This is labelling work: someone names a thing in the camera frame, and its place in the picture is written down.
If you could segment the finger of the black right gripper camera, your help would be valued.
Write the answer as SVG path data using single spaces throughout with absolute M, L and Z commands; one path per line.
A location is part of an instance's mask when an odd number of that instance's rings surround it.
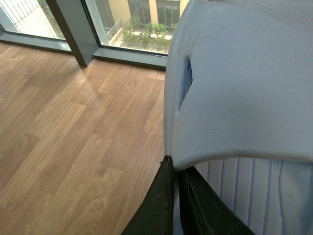
M 180 222 L 185 235 L 252 235 L 195 167 L 178 172 Z

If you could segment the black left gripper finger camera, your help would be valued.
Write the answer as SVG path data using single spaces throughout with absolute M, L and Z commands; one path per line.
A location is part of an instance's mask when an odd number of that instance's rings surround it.
M 171 235 L 173 233 L 175 171 L 164 156 L 153 182 L 123 235 Z

